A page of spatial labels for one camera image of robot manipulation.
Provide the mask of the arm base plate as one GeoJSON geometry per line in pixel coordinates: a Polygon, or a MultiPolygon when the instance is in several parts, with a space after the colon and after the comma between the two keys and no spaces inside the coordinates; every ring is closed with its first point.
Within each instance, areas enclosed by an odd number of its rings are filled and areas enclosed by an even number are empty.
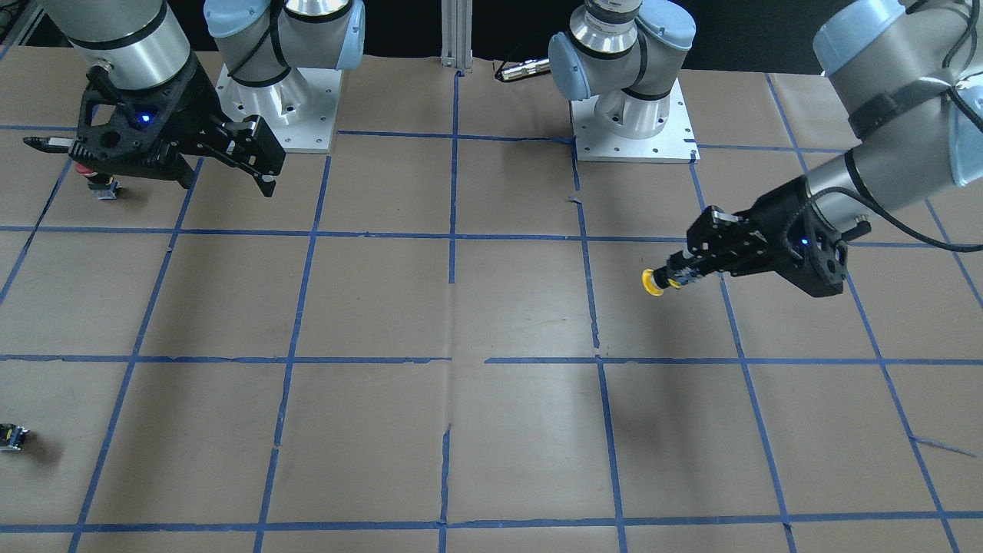
{"type": "Polygon", "coordinates": [[[612,91],[570,102],[577,157],[589,162],[691,164],[701,160],[680,81],[656,101],[612,91]]]}
{"type": "Polygon", "coordinates": [[[320,68],[294,68],[280,83],[264,88],[238,84],[221,68],[217,94],[234,121],[259,115],[287,153],[329,154],[346,74],[320,68]]]}

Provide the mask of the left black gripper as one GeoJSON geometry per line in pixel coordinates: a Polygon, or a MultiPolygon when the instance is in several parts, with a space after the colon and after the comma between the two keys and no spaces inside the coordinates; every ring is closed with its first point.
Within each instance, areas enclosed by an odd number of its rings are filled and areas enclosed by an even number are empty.
{"type": "Polygon", "coordinates": [[[846,242],[808,206],[806,185],[805,176],[790,180],[734,214],[711,204],[686,231],[686,249],[667,263],[703,277],[773,272],[815,298],[843,293],[846,242]]]}

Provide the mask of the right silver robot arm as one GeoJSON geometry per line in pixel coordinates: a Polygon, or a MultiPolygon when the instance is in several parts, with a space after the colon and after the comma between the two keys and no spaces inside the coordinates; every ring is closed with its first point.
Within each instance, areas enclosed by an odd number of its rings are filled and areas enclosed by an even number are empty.
{"type": "Polygon", "coordinates": [[[306,124],[330,137],[329,98],[310,75],[340,74],[364,54],[362,1],[207,1],[208,34],[223,56],[226,84],[211,84],[166,1],[45,1],[42,7],[88,63],[71,137],[25,137],[66,154],[89,189],[113,197],[117,176],[190,188],[190,155],[210,157],[275,190],[286,137],[306,124]]]}

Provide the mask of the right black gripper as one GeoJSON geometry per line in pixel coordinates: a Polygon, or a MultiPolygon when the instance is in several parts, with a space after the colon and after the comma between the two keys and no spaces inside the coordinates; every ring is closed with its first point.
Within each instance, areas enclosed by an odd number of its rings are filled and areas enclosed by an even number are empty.
{"type": "Polygon", "coordinates": [[[170,80],[147,90],[123,90],[108,61],[89,67],[76,137],[23,137],[46,154],[69,154],[85,167],[112,175],[176,181],[190,188],[186,155],[212,157],[252,175],[271,198],[286,152],[259,115],[233,121],[224,114],[207,71],[189,58],[170,80]]]}

